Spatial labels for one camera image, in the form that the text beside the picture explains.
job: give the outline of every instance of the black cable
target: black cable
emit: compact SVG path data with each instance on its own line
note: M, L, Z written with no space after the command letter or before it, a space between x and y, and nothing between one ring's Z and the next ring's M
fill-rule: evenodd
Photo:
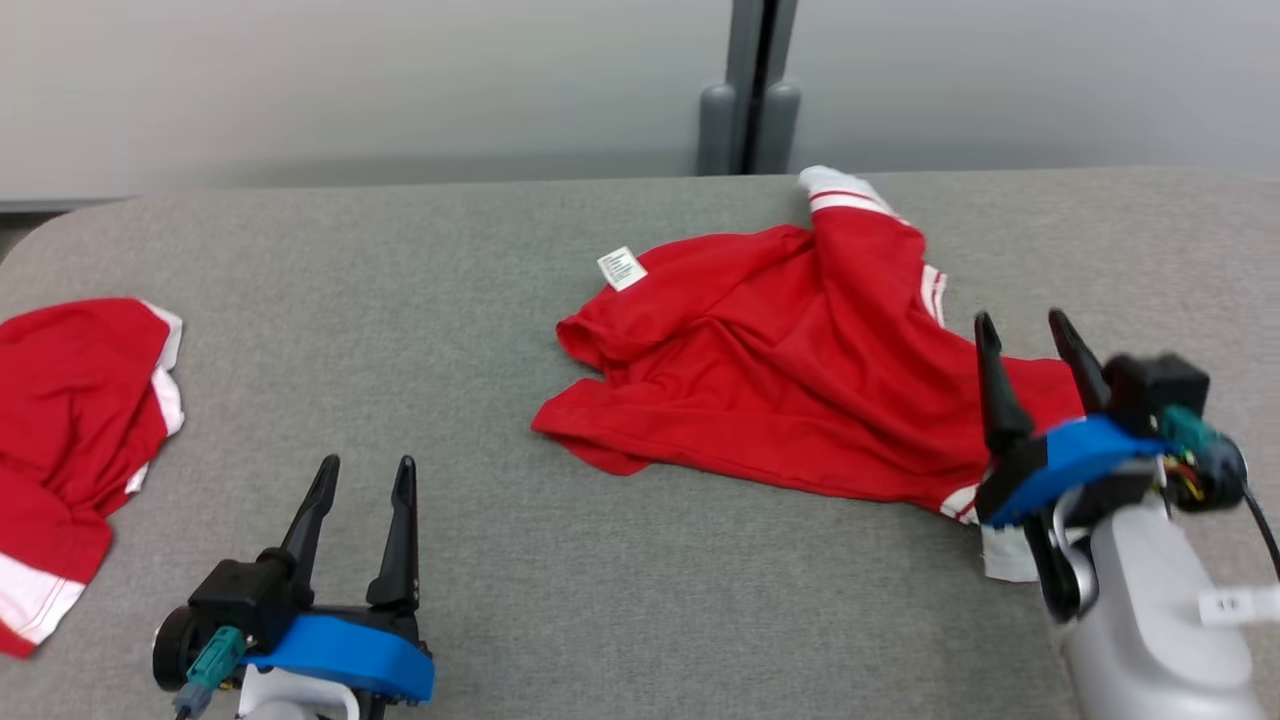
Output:
M1267 552L1271 553L1271 565L1275 566L1276 578L1280 579L1280 546L1276 546L1276 537L1271 534L1271 525L1267 524L1267 518L1262 514L1262 506L1258 505L1258 498L1253 497L1253 491L1249 486L1244 486L1244 502L1249 506L1249 512L1253 514L1253 521L1258 524L1258 532L1262 533L1262 542L1267 544Z

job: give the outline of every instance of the red shirt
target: red shirt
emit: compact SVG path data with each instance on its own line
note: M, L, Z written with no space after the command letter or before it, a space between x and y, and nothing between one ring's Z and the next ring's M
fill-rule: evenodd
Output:
M111 544L106 516L182 427L182 320L132 299L0 324L0 652L27 657Z
M801 174L814 229L710 234L640 256L557 325L604 373L534 429L614 474L673 462L974 521L986 470L973 343L942 327L946 275L864 181ZM1082 414L1059 360L1007 359L1038 428Z

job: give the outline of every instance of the blue strap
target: blue strap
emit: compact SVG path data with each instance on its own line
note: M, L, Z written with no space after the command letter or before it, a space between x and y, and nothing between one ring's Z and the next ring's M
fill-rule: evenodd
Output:
M992 527L1012 525L1015 518L1056 502L1066 491L1106 478L1125 460L1157 457L1169 451L1165 441L1135 438L1106 415L1064 423L1050 430L1044 441L1048 461L991 516Z
M399 635L337 618L302 615L270 655L247 655L241 665L342 683L352 689L429 702L435 664Z

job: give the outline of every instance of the gray table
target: gray table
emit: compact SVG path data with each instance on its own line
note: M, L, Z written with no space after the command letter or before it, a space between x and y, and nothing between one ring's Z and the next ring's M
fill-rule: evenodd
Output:
M1277 186L872 179L929 234L957 328L987 307L1007 350L1046 355L1061 304L1100 352L1206 366L1280 523ZM152 630L218 560L279 542L328 452L343 475L315 585L361 601L407 452L439 682L390 717L1073 716L1037 591L984 579L974 530L681 468L608 477L529 430L585 373L553 325L600 287L598 256L805 208L791 178L640 179L183 195L45 225L0 265L0 315L97 295L178 313L187 424L79 605L32 660L0 659L0 715L169 716ZM1267 580L1243 512L1187 524L1220 582ZM1280 676L1280 633L1251 639L1257 676Z

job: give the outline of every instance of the clothing label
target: clothing label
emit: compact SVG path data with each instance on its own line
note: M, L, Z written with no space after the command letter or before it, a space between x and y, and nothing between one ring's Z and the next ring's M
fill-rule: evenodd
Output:
M1280 621L1280 585L1228 588L1201 596L1201 621L1206 625L1243 625Z
M600 266L600 272L604 273L604 279L613 286L613 290L623 291L649 274L636 260L636 256L631 254L630 247L620 247L613 252L609 252L604 258L595 261Z

